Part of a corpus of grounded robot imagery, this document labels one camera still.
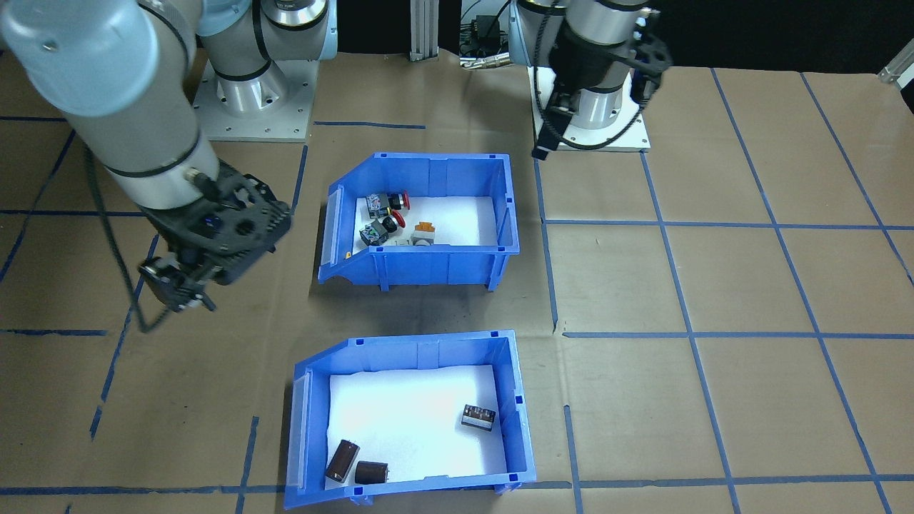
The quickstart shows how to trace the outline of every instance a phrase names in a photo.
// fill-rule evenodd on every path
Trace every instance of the plastic storage bin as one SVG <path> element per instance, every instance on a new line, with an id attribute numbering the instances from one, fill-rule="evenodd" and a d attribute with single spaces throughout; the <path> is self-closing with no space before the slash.
<path id="1" fill-rule="evenodd" d="M 495 421 L 504 439 L 505 473 L 325 488 L 324 472 L 335 450 L 327 447 L 326 438 L 331 375 L 480 365 L 492 366 Z M 284 501 L 287 509 L 340 498 L 371 504 L 378 495 L 433 489 L 493 488 L 502 494 L 536 479 L 513 330 L 348 339 L 295 365 Z"/>
<path id="2" fill-rule="evenodd" d="M 358 202 L 377 192 L 407 190 L 414 198 L 490 198 L 494 212 L 482 213 L 493 226 L 465 227 L 492 233 L 492 244 L 369 246 L 358 251 Z M 409 219 L 408 230 L 413 222 Z M 461 220 L 452 220 L 460 224 Z M 373 154 L 334 182 L 327 196 L 324 243 L 318 282 L 342 276 L 353 284 L 484 284 L 494 291 L 508 257 L 520 252 L 511 164 L 499 154 Z"/>

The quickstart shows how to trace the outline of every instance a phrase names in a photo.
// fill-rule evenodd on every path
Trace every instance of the metal mounting plate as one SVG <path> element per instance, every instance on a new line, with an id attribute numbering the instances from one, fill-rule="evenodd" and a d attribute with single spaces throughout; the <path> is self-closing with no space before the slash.
<path id="1" fill-rule="evenodd" d="M 194 109 L 203 134 L 210 141 L 262 141 L 304 143 L 311 123 L 316 60 L 277 61 L 289 81 L 290 98 L 272 105 L 256 117 L 239 118 L 225 109 L 216 95 L 216 72 L 210 63 L 194 98 Z"/>
<path id="2" fill-rule="evenodd" d="M 542 101 L 543 107 L 546 107 L 546 103 L 549 101 L 549 95 L 552 94 L 552 82 L 556 78 L 556 74 L 549 68 L 537 68 L 537 71 L 537 80 L 539 81 L 540 89 L 539 99 Z M 536 137 L 536 134 L 539 134 L 539 130 L 543 126 L 543 119 L 537 111 L 537 100 L 534 96 L 536 93 L 533 91 L 533 68 L 529 68 L 527 73 L 530 77 L 530 100 L 533 102 L 534 137 Z M 582 129 L 574 125 L 569 125 L 568 130 L 565 131 L 565 138 L 582 145 L 597 145 L 616 135 L 626 124 L 628 124 L 629 120 L 632 119 L 632 116 L 638 112 L 638 104 L 632 100 L 630 95 L 631 90 L 632 77 L 629 76 L 622 85 L 622 108 L 616 116 L 615 123 L 600 130 Z M 614 143 L 602 147 L 599 151 L 640 152 L 650 148 L 651 140 L 647 136 L 647 127 L 644 124 L 644 119 L 639 114 L 638 120 L 635 121 L 632 128 Z M 559 143 L 558 149 L 574 150 L 574 148 L 571 148 L 564 143 Z"/>

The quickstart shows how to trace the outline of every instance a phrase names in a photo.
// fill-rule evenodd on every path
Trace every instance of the black cable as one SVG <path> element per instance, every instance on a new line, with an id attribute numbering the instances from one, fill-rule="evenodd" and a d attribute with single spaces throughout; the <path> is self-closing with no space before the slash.
<path id="1" fill-rule="evenodd" d="M 554 135 L 561 143 L 564 143 L 565 145 L 568 145 L 571 148 L 574 148 L 576 150 L 599 150 L 607 145 L 611 145 L 611 144 L 615 143 L 620 137 L 625 135 L 625 133 L 628 132 L 628 130 L 630 128 L 632 128 L 632 125 L 634 125 L 635 122 L 638 121 L 638 116 L 640 116 L 641 113 L 644 111 L 645 104 L 639 103 L 638 112 L 636 112 L 634 114 L 634 116 L 632 116 L 632 119 L 629 120 L 628 124 L 626 124 L 625 127 L 622 128 L 622 130 L 620 130 L 616 135 L 614 135 L 613 137 L 607 139 L 606 141 L 604 141 L 602 143 L 597 143 L 595 145 L 581 145 L 579 143 L 569 141 L 562 134 L 558 133 L 558 129 L 556 129 L 555 125 L 553 125 L 552 122 L 546 117 L 546 112 L 543 110 L 543 102 L 539 99 L 539 79 L 537 76 L 538 75 L 537 63 L 539 62 L 540 47 L 543 46 L 543 33 L 546 32 L 546 23 L 549 20 L 549 18 L 555 14 L 556 6 L 558 5 L 558 3 L 560 1 L 561 0 L 552 0 L 552 5 L 549 6 L 549 9 L 543 15 L 543 20 L 539 23 L 539 30 L 537 30 L 537 40 L 533 46 L 533 93 L 534 93 L 534 97 L 536 97 L 536 99 L 537 99 L 537 111 L 539 112 L 539 117 L 543 120 L 543 126 L 545 126 L 552 133 L 552 135 Z"/>
<path id="2" fill-rule="evenodd" d="M 466 10 L 463 11 L 463 14 L 460 16 L 460 20 L 463 21 L 463 19 L 466 18 L 466 14 L 470 12 L 470 9 L 476 7 L 476 6 L 479 5 L 482 1 L 483 1 L 483 0 L 477 0 L 477 2 L 476 2 L 475 4 L 470 5 L 469 7 L 467 7 Z"/>
<path id="3" fill-rule="evenodd" d="M 108 220 L 108 214 L 105 211 L 105 202 L 101 198 L 101 191 L 99 190 L 99 180 L 95 175 L 95 161 L 93 159 L 92 151 L 89 149 L 88 145 L 84 145 L 84 148 L 84 162 L 86 166 L 86 178 L 89 180 L 89 192 L 92 194 L 92 201 L 95 202 L 95 209 L 99 212 L 99 220 L 101 220 L 101 227 L 105 231 L 105 239 L 108 240 L 108 247 L 111 248 L 114 260 L 117 261 L 118 268 L 121 270 L 121 278 L 123 279 L 124 285 L 127 287 L 127 295 L 130 296 L 130 308 L 136 312 L 136 320 L 139 322 L 140 332 L 143 332 L 144 334 L 152 332 L 165 321 L 165 318 L 168 317 L 168 313 L 170 313 L 171 310 L 166 307 L 159 313 L 159 316 L 155 318 L 151 325 L 146 323 L 146 318 L 143 316 L 143 310 L 140 309 L 140 304 L 137 302 L 136 296 L 133 295 L 133 280 L 131 280 L 130 273 L 127 271 L 127 265 L 123 262 L 121 249 L 118 248 L 117 240 L 114 239 L 111 221 Z"/>
<path id="4" fill-rule="evenodd" d="M 507 2 L 505 2 L 505 4 L 502 5 L 502 8 L 501 8 L 501 9 L 498 9 L 498 12 L 495 13 L 495 21 L 498 21 L 498 17 L 502 15 L 502 13 L 505 11 L 505 9 L 508 8 L 509 5 L 511 5 L 511 0 L 508 0 Z M 492 29 L 493 29 L 494 27 L 495 27 L 495 23 L 493 22 L 492 25 L 489 26 L 489 31 L 485 33 L 485 36 L 483 36 L 483 38 L 486 38 L 486 37 L 491 36 L 491 35 L 492 35 Z"/>

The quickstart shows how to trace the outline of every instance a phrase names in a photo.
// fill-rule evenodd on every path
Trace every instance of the black background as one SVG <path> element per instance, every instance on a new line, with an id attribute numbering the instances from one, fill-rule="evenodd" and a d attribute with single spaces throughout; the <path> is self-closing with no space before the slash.
<path id="1" fill-rule="evenodd" d="M 675 64 L 876 73 L 914 37 L 914 0 L 653 0 Z M 457 53 L 460 0 L 441 0 L 439 44 Z M 338 0 L 340 51 L 409 52 L 409 0 Z"/>

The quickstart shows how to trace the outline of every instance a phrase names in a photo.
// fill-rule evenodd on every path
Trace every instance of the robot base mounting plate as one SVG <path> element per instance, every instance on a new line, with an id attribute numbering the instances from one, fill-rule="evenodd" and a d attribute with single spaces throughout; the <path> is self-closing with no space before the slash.
<path id="1" fill-rule="evenodd" d="M 194 109 L 203 134 L 210 141 L 260 141 L 304 143 L 311 124 L 314 89 L 317 85 L 316 60 L 276 61 L 289 81 L 291 98 L 254 117 L 231 114 L 216 95 L 216 72 L 207 62 L 200 80 Z"/>

